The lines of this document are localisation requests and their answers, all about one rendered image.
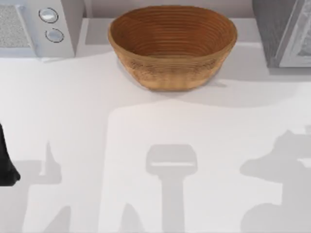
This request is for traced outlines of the brown woven basket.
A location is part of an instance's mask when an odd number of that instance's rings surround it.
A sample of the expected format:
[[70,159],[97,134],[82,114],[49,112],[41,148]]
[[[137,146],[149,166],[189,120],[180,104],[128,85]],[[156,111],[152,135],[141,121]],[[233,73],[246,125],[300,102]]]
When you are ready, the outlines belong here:
[[207,8],[147,6],[115,18],[108,41],[125,70],[153,91],[187,91],[221,68],[238,39],[229,18]]

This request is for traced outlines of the round microwave knob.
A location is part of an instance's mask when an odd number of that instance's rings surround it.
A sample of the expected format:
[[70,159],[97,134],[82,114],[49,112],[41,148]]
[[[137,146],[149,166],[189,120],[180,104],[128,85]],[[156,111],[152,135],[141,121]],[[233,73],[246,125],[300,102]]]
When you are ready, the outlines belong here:
[[55,23],[58,20],[58,13],[52,8],[40,9],[38,15],[46,23]]
[[52,43],[60,43],[64,40],[64,34],[56,28],[46,30],[45,37]]

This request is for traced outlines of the pale microwave oven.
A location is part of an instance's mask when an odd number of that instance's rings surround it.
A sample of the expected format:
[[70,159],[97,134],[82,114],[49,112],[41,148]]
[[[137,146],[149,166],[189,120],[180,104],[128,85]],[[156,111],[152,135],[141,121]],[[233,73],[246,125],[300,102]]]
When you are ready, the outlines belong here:
[[[55,23],[46,23],[40,9],[58,13]],[[73,58],[76,55],[85,0],[0,0],[0,58]],[[59,29],[60,43],[52,43],[45,31]]]

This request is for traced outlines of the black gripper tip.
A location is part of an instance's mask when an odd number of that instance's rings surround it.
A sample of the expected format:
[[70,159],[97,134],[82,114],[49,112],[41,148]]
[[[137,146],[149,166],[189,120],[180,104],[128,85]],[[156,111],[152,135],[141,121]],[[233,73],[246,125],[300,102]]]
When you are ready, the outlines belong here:
[[10,159],[3,127],[0,124],[0,186],[14,186],[20,178],[20,173]]

